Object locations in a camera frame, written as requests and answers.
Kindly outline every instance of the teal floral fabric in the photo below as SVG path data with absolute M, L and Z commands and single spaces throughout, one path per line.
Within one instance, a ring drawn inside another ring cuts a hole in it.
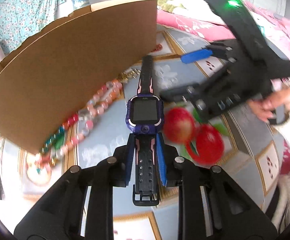
M 55 20 L 65 0 L 0 0 L 0 43 L 7 55 Z

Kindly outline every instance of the plastic container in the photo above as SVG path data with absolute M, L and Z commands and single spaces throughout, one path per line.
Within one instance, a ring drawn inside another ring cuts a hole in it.
M 90 4 L 89 0 L 72 0 L 72 3 L 74 10 L 77 10 Z

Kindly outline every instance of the smartwatch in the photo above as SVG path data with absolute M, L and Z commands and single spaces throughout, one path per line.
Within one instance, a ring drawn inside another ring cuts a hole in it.
M 164 124 L 164 104 L 153 94 L 152 70 L 152 56 L 147 55 L 142 60 L 137 95 L 128 100 L 125 119 L 135 138 L 133 203 L 136 206 L 157 206 L 160 201 L 156 137 Z

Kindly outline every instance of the person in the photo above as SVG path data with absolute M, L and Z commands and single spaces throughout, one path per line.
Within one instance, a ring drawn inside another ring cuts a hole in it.
M 268 119 L 274 117 L 271 110 L 284 105 L 286 121 L 274 127 L 283 135 L 290 149 L 290 79 L 283 80 L 281 89 L 273 92 L 264 100 L 249 100 L 247 104 L 260 120 L 267 123 Z M 272 217 L 272 223 L 281 233 L 290 223 L 290 172 L 279 176 L 278 187 L 279 200 Z

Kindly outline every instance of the watch screen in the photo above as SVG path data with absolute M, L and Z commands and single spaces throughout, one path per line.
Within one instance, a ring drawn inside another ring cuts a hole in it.
M 134 102 L 134 121 L 157 120 L 157 109 L 155 100 L 144 100 Z

